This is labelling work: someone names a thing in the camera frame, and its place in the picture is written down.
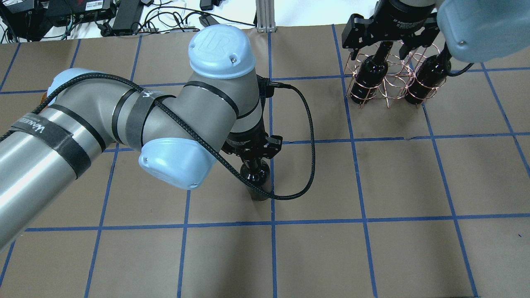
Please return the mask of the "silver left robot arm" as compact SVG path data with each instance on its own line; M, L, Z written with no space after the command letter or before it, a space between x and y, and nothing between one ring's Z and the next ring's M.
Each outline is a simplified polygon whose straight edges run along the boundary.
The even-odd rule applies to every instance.
M266 79L255 70L243 30L217 24L188 45L193 70L180 94L111 74L58 74L38 109L1 138L1 249L4 250L112 143L139 151L139 164L180 189L199 187L224 151L271 158L282 139L263 121Z

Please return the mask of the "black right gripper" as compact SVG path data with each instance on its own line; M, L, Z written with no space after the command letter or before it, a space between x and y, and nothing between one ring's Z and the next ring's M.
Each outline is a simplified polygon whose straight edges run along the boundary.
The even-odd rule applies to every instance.
M401 41L399 59L418 47L429 47L440 33L434 0L379 0L373 14L350 15L342 32L342 48L355 60L367 46L382 41Z

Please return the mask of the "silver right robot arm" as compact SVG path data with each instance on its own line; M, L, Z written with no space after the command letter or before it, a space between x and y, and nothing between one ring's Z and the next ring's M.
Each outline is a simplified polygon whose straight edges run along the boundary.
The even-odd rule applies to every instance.
M342 47L401 41L400 59L430 47L443 34L449 53L467 63L488 62L529 46L528 0L379 0L373 15L352 14Z

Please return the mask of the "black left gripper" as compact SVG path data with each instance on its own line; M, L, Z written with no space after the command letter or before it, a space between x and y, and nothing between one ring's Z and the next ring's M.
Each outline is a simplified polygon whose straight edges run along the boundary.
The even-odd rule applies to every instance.
M269 135L265 130L264 121L258 123L244 132L230 132L224 141L222 151L226 154L235 154L242 162L250 165L251 162L266 164L263 159L271 160L282 149L283 137Z

